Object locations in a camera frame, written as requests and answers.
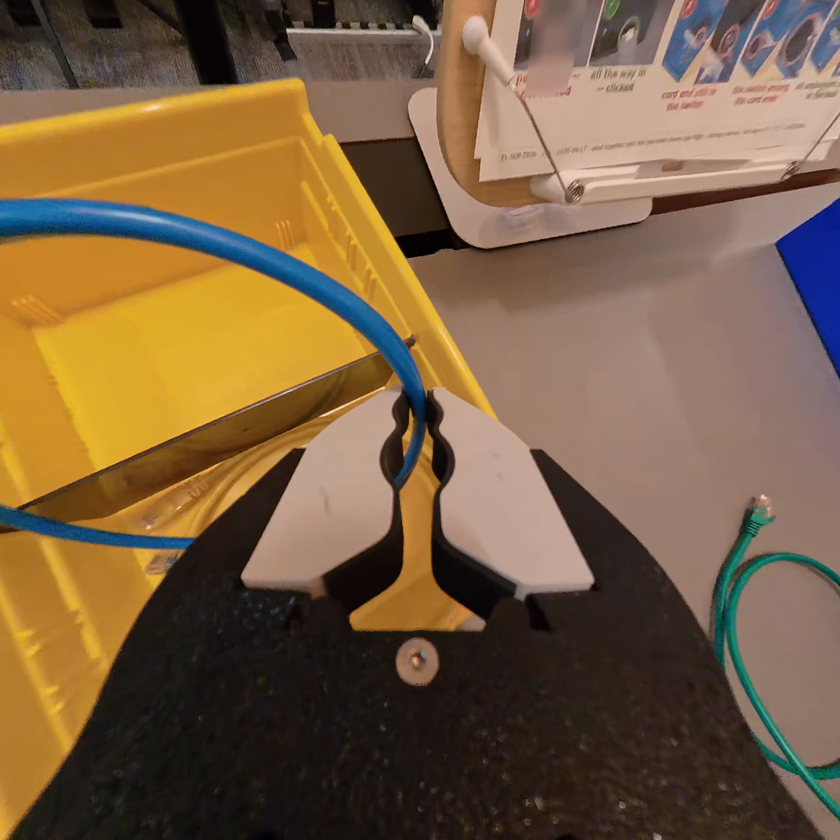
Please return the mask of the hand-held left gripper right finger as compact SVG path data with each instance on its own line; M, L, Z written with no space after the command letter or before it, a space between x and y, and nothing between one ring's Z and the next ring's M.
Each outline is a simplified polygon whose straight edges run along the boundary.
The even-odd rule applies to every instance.
M436 387L432 569L438 587L489 618L506 599L588 592L595 584L536 454L507 426Z

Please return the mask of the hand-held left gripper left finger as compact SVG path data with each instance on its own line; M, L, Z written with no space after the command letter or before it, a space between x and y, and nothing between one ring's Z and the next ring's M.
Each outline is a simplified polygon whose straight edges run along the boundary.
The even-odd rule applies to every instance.
M303 450L241 574L249 588L361 607L403 568L396 478L404 393L392 387L326 426Z

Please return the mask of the yellow plastic bin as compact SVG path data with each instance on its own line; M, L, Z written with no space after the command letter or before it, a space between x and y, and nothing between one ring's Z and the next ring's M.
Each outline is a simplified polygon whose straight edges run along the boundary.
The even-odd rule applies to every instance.
M403 337L427 388L487 397L300 81L2 93L2 198L126 203L305 261ZM242 267L105 238L2 245L2 503L21 506L372 352ZM2 536L2 838L90 717L163 581L150 551Z

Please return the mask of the dark bin divider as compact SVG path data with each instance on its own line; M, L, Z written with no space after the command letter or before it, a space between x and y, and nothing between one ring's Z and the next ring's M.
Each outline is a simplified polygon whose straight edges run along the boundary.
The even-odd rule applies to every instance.
M371 353L100 469L19 510L61 522L108 517L369 396L391 377L391 366Z

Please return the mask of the wooden document stand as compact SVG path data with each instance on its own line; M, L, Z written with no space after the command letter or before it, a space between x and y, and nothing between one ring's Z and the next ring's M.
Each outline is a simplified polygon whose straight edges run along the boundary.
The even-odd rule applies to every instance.
M481 182L474 158L485 65L468 55L460 25L488 23L496 2L443 2L435 88L409 101L409 119L448 221L459 238L495 249L643 222L651 214L718 204L817 183L838 171L838 141L821 161L657 161L558 170Z

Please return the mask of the blue plastic bin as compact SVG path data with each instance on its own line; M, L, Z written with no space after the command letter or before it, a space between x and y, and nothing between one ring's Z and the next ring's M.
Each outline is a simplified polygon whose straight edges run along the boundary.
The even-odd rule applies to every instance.
M793 286L839 373L839 201L776 242Z

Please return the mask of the printed instruction sheet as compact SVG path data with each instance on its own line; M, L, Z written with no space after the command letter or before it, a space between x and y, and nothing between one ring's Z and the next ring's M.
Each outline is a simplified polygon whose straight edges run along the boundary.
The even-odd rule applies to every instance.
M838 2L496 2L460 25L485 65L481 182L657 161L824 160Z

